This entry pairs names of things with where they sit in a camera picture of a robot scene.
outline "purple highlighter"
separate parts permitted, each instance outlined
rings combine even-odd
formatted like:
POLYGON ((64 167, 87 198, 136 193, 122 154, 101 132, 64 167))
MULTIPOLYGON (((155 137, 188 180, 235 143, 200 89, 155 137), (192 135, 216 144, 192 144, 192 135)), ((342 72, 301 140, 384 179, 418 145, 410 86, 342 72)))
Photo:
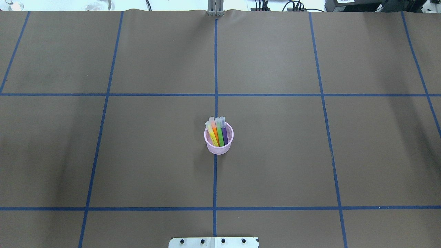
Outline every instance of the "purple highlighter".
POLYGON ((223 116, 220 117, 220 127, 222 128, 222 136, 224 137, 224 146, 226 146, 228 144, 227 123, 223 116))

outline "highlighter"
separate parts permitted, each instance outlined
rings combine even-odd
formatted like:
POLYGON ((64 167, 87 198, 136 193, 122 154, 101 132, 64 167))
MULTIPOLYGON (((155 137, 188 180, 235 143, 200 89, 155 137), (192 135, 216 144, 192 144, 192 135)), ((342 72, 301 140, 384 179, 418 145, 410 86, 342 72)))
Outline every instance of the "highlighter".
POLYGON ((217 143, 219 144, 219 137, 217 136, 217 128, 216 128, 216 122, 214 121, 214 117, 208 118, 211 124, 211 128, 213 129, 214 136, 216 137, 217 143))
POLYGON ((223 147, 224 138, 222 136, 221 120, 219 119, 219 117, 217 117, 216 119, 214 119, 214 121, 216 122, 217 136, 219 137, 219 146, 223 147))
POLYGON ((228 144, 228 135, 227 135, 227 123, 225 122, 225 117, 220 117, 220 127, 222 129, 222 137, 224 138, 224 145, 228 144))
POLYGON ((205 122, 205 126, 207 127, 208 134, 210 135, 210 138, 211 138, 211 141, 213 142, 213 145, 215 147, 218 147, 219 143, 217 143, 217 141, 216 141, 216 137, 214 136, 214 132, 213 132, 213 129, 211 128, 210 122, 209 121, 205 122))

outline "black device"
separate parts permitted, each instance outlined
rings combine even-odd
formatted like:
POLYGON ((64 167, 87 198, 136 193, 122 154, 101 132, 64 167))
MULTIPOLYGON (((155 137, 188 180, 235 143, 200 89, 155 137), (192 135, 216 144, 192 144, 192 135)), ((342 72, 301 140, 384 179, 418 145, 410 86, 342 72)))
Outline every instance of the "black device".
POLYGON ((382 12, 422 12, 421 7, 427 0, 384 0, 382 12))
POLYGON ((327 0, 325 9, 328 12, 375 12, 382 0, 355 0, 352 3, 339 3, 337 0, 327 0))

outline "green highlighter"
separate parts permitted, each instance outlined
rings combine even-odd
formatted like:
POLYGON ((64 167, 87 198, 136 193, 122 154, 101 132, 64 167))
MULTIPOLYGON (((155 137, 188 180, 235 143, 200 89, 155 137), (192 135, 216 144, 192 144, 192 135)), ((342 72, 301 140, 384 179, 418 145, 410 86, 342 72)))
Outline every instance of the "green highlighter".
POLYGON ((222 135, 221 119, 217 117, 216 119, 214 119, 214 121, 216 122, 217 136, 219 137, 219 146, 223 147, 225 144, 224 137, 222 135))

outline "metal bracket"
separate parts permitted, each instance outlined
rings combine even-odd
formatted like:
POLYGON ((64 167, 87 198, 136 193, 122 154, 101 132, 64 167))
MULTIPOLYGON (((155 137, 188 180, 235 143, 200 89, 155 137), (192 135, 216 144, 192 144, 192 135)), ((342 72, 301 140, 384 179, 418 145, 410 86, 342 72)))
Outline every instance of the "metal bracket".
POLYGON ((259 248, 258 237, 172 238, 168 248, 259 248))
POLYGON ((224 0, 208 0, 207 15, 209 16, 223 16, 224 15, 224 0))

